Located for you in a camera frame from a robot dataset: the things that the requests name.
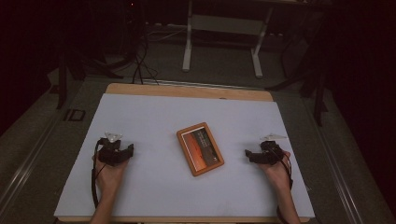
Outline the black metal stand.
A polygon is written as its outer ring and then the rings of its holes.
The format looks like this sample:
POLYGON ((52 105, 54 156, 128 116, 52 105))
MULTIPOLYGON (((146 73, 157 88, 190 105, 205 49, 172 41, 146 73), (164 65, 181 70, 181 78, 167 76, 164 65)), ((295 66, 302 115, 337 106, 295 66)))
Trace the black metal stand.
POLYGON ((96 69, 100 74, 106 77, 120 78, 120 76, 112 73, 110 70, 106 69, 103 65, 100 65, 94 60, 89 59, 76 49, 61 48, 59 51, 58 84, 55 86, 55 92, 58 94, 58 109, 61 109, 64 106, 67 99, 67 70, 70 70, 74 79, 84 79, 84 70, 79 68, 81 63, 85 63, 89 67, 96 69))
POLYGON ((283 82, 265 88, 267 91, 280 91, 302 81, 303 84, 299 89, 300 95, 304 98, 315 95, 313 117, 319 127, 322 126, 321 113, 323 111, 324 83, 326 78, 325 61, 320 58, 323 51, 319 47, 319 36, 327 19, 328 16, 323 14, 318 20, 318 26, 314 30, 312 38, 308 41, 304 56, 291 76, 283 82))

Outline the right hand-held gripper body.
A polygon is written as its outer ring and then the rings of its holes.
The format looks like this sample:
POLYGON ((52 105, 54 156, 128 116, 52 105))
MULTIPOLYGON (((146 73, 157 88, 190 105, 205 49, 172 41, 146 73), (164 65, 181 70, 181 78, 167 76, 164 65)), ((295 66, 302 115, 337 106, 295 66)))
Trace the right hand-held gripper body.
POLYGON ((266 135, 262 138, 260 147, 262 154, 260 155, 261 164, 275 164, 283 160, 284 150, 276 142, 278 137, 273 134, 266 135))

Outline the black floor bracket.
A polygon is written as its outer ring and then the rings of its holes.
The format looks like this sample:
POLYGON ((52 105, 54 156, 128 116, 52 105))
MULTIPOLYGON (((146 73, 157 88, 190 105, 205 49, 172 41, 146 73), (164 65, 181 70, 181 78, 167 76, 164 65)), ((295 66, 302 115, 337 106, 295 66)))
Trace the black floor bracket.
POLYGON ((85 110, 67 109, 63 121, 83 121, 86 115, 85 110))

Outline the metal floor strip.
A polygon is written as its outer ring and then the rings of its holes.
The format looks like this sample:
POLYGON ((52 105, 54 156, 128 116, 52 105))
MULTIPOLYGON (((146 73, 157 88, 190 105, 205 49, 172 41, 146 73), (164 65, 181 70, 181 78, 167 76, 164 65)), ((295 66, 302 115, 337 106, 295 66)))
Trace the metal floor strip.
POLYGON ((265 88, 231 86, 231 85, 220 85, 220 84, 206 84, 206 83, 171 81, 171 80, 154 80, 154 79, 148 79, 148 78, 143 78, 142 80, 137 81, 135 84, 158 85, 158 86, 198 87, 198 88, 212 88, 212 89, 230 89, 230 90, 245 90, 245 91, 265 91, 265 88))

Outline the wooden photo frame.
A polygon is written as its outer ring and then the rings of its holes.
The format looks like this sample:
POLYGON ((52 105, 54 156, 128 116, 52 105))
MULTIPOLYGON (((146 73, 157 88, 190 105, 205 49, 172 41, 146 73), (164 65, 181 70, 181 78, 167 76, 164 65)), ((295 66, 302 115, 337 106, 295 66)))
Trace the wooden photo frame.
POLYGON ((205 122, 177 131, 177 139, 193 176, 202 175, 224 164, 224 159, 205 122))

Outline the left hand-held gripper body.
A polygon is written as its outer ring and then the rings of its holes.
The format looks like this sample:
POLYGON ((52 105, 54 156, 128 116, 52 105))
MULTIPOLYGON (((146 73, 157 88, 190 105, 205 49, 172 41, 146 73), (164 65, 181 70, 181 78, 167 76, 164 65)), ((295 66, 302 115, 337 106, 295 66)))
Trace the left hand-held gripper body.
POLYGON ((97 145, 101 146, 101 148, 97 150, 100 162, 107 165, 118 165, 127 160, 124 152, 120 150, 121 138, 121 134, 105 133, 105 136, 97 141, 97 145))

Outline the person's left hand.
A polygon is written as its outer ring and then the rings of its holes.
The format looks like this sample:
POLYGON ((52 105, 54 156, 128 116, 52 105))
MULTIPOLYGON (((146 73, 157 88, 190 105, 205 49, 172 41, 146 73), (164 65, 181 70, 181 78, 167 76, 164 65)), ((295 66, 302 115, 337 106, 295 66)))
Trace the person's left hand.
POLYGON ((116 166, 110 166, 98 159, 94 161, 96 162, 94 165, 94 177, 101 192, 103 194, 118 192, 129 162, 124 161, 116 166))

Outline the white metal desk frame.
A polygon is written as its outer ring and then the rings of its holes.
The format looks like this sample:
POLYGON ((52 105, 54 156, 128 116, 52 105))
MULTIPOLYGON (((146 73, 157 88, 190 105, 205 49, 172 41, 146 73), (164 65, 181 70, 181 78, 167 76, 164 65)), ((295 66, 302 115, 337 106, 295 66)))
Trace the white metal desk frame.
POLYGON ((237 18, 226 18, 218 16, 199 15, 192 12, 193 2, 188 1, 187 17, 187 37, 183 57, 182 71, 189 72, 191 67, 192 42, 191 34, 193 30, 221 32, 227 34, 255 35, 258 37, 254 48, 250 49, 251 60, 256 78, 262 78, 262 66, 259 53, 262 42, 266 35, 269 21, 273 15, 274 8, 269 7, 264 14, 263 21, 245 20, 237 18))

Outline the metal floor rail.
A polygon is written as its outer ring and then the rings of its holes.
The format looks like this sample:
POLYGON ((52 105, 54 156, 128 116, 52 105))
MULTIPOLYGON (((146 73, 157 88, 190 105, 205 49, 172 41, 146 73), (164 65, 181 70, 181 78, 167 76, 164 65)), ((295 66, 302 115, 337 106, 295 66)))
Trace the metal floor rail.
POLYGON ((330 142, 328 141, 325 133, 322 131, 322 128, 317 124, 316 119, 314 118, 314 104, 309 99, 303 99, 303 104, 305 111, 310 118, 310 122, 313 124, 316 133, 318 134, 319 141, 324 147, 325 158, 330 169, 332 180, 339 195, 340 201, 344 207, 344 210, 346 211, 346 216, 349 220, 349 223, 363 224, 360 211, 356 206, 355 200, 351 194, 351 190, 342 174, 342 171, 339 164, 337 163, 334 154, 332 153, 332 147, 330 145, 330 142))
POLYGON ((0 220, 7 215, 7 211, 32 173, 42 148, 47 143, 52 130, 58 123, 58 119, 51 119, 49 121, 44 131, 37 137, 33 146, 29 149, 27 157, 18 167, 17 171, 0 194, 0 220))

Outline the person's right hand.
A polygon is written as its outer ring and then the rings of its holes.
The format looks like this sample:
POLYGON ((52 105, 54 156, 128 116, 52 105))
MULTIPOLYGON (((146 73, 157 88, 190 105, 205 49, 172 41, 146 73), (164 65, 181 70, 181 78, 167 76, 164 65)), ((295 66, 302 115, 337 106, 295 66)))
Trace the person's right hand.
POLYGON ((276 190, 290 190, 290 153, 284 152, 282 161, 270 164, 260 164, 272 187, 276 190))

